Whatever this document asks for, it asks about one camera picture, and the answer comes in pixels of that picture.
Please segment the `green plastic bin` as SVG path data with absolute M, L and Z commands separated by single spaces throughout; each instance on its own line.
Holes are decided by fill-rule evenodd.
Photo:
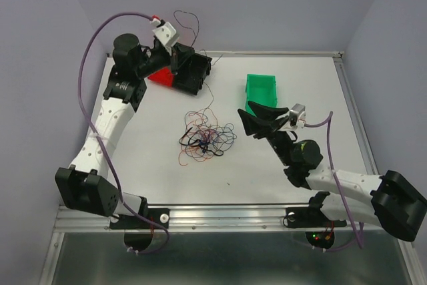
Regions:
M 276 77 L 273 75 L 247 74 L 245 109 L 254 115 L 248 102 L 254 101 L 268 107 L 276 107 L 278 102 Z

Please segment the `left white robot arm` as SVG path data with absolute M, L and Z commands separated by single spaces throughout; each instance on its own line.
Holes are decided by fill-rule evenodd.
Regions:
M 142 46 L 136 35 L 126 33 L 113 42 L 113 67 L 97 119 L 89 122 L 89 135 L 68 168 L 59 168 L 55 182 L 66 207 L 104 217 L 125 215 L 133 227 L 148 221 L 145 200 L 124 194 L 119 182 L 111 183 L 112 155 L 125 127 L 135 115 L 147 89 L 145 78 L 163 69 L 173 73 L 187 63 L 194 49 L 176 43 L 171 51 L 158 38 Z

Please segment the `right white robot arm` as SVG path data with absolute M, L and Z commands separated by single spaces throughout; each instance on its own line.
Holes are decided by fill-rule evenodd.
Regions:
M 316 141 L 298 140 L 296 130 L 309 126 L 304 105 L 276 108 L 249 101 L 248 106 L 250 111 L 238 110 L 246 135 L 267 140 L 291 185 L 316 192 L 306 208 L 284 218 L 287 227 L 332 227 L 347 221 L 357 240 L 362 229 L 356 224 L 381 227 L 406 242 L 416 239 L 426 217 L 426 198 L 402 174 L 336 169 L 332 160 L 324 160 Z

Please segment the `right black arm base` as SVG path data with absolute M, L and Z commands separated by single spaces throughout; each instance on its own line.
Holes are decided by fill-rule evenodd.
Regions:
M 320 210 L 309 207 L 289 207 L 282 219 L 282 224 L 287 228 L 326 228 L 347 226 L 345 220 L 327 218 Z

